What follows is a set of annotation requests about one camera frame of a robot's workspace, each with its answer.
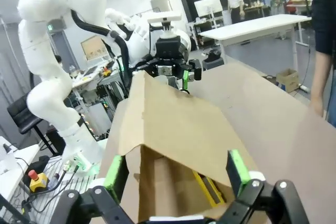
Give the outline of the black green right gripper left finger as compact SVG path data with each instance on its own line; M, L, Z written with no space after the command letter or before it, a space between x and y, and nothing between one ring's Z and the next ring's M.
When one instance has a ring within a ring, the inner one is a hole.
M120 206L129 170L124 156L115 156L102 186L84 193L74 189L64 191L50 223L90 223L101 217L105 223L133 223Z

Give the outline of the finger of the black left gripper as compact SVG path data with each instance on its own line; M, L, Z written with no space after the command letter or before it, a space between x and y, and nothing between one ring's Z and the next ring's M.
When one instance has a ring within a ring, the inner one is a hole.
M157 77L158 70L157 70L157 60L150 60L150 61L139 61L134 68L131 69L132 73L138 71L145 71L152 77Z

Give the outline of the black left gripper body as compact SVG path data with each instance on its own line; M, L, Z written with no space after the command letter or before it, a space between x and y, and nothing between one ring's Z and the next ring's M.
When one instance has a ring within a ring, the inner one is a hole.
M182 76L188 61L188 48L181 42L181 37L159 38L154 56L155 76Z

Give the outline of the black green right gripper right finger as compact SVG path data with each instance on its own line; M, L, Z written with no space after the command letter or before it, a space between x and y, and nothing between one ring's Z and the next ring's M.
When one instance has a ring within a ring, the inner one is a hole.
M271 223L309 223L299 194L290 180L274 185L251 178L238 150L227 154L226 171L235 195L218 223L248 223L254 212L264 212Z

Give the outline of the person's left hand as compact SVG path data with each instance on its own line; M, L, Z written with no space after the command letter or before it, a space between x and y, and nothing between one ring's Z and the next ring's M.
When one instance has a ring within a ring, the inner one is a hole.
M323 99L321 97L311 98L309 107L320 117L324 117Z

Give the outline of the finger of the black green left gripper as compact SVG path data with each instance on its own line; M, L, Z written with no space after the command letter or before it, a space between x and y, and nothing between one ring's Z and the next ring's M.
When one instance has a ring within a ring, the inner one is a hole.
M201 81L202 66L198 59L191 59L183 66L182 90L189 93L188 83L193 81Z

